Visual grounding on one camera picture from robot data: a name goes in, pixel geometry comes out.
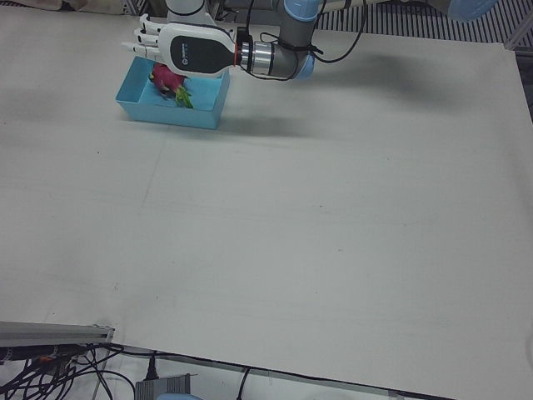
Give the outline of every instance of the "white table surface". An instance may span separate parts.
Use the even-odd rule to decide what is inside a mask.
[[[531,399],[533,132],[512,53],[366,35],[310,82],[234,71],[212,132],[116,105],[135,26],[0,12],[0,319]]]

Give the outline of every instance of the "blue joint cover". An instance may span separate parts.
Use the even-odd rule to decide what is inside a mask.
[[[308,79],[313,74],[313,69],[315,68],[315,58],[309,54],[307,55],[306,61],[303,64],[303,67],[301,68],[298,75],[296,75],[295,79]]]
[[[321,0],[284,0],[285,11],[297,21],[309,23],[318,15]]]
[[[467,23],[489,11],[497,0],[451,0],[448,17]]]

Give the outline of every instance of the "black wire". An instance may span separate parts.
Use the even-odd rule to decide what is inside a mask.
[[[111,389],[109,388],[109,386],[107,385],[107,381],[106,379],[103,377],[103,375],[100,373],[100,370],[98,370],[98,364],[96,364],[96,361],[97,361],[97,354],[96,354],[96,350],[91,350],[91,354],[92,354],[92,360],[93,362],[91,363],[91,367],[94,368],[94,372],[97,374],[97,377],[98,377],[98,381],[100,381],[100,383],[102,384],[102,387],[104,388],[104,390],[106,391],[107,393],[107,396],[109,397],[109,400],[113,400],[113,395],[111,393]]]
[[[324,3],[322,4],[322,9],[326,6],[327,0],[324,0]],[[359,43],[359,39],[361,38],[361,35],[363,34],[363,30],[365,29],[366,21],[368,20],[368,4],[366,3],[366,0],[363,0],[363,19],[361,22],[361,26],[359,27],[359,32],[357,33],[356,40],[351,44],[350,48],[341,55],[340,57],[333,58],[331,60],[322,58],[320,55],[316,54],[316,52],[312,52],[313,56],[320,62],[326,63],[326,64],[333,64],[338,63],[339,61],[344,60],[346,57],[348,57],[351,53],[351,51],[354,49],[354,47]]]
[[[248,374],[250,373],[251,368],[247,368],[242,376],[241,387],[239,388],[239,393],[237,394],[237,400],[242,400],[242,391],[244,390],[244,382],[247,381]]]
[[[53,394],[59,389],[59,393],[56,396],[56,399],[63,400],[66,397],[67,393],[72,388],[74,378],[77,378],[78,376],[81,376],[81,375],[87,375],[89,373],[96,373],[102,385],[106,389],[106,392],[109,395],[111,394],[111,391],[109,390],[109,386],[107,385],[107,382],[102,375],[102,371],[97,370],[97,365],[107,361],[109,358],[113,358],[116,355],[121,354],[121,352],[123,351],[123,346],[115,345],[114,347],[115,348],[109,348],[108,343],[98,344],[98,345],[88,345],[84,349],[81,349],[78,352],[74,352],[72,354],[65,355],[65,356],[56,357],[53,360],[45,362],[45,363],[35,362],[33,365],[27,365],[27,362],[26,362],[24,369],[14,379],[12,379],[8,383],[0,387],[0,394],[4,394],[4,398],[6,400],[9,400],[15,395],[15,393],[18,390],[24,390],[24,394],[22,396],[24,400],[32,400],[32,399],[37,399],[37,398],[39,400],[46,400],[51,394]],[[107,355],[104,358],[97,360],[96,352],[95,352],[95,349],[97,348],[106,348],[112,351],[112,353]],[[83,352],[90,352],[93,356],[92,361],[87,359],[87,361],[89,362],[89,365],[87,365],[85,368],[82,368],[79,372],[76,372],[76,368],[71,367],[68,369],[66,376],[61,377],[62,370],[60,367],[62,366],[62,363],[72,361],[73,357],[76,357],[77,355],[80,355]],[[55,368],[55,371],[50,381],[44,382],[46,373],[48,371],[52,371],[53,368]],[[95,371],[88,371],[91,368],[95,368]],[[107,371],[106,373],[111,373],[121,378],[126,378],[125,376],[119,374],[118,372]],[[32,381],[34,381],[37,378],[39,378],[38,385],[32,385]],[[126,380],[130,384],[130,386],[132,386],[132,389],[134,390],[135,387],[133,386],[132,382],[127,378]],[[37,389],[37,390],[35,392],[29,392],[29,389]]]

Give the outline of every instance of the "blue tray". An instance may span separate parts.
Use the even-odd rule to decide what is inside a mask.
[[[194,108],[178,107],[174,97],[163,97],[148,76],[154,62],[135,57],[117,94],[117,102],[131,119],[151,123],[169,123],[195,128],[216,129],[226,100],[230,75],[191,77],[185,88]]]

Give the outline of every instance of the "robot logo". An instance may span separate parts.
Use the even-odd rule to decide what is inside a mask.
[[[187,44],[182,43],[182,64],[187,65],[189,63],[189,59],[187,58]]]

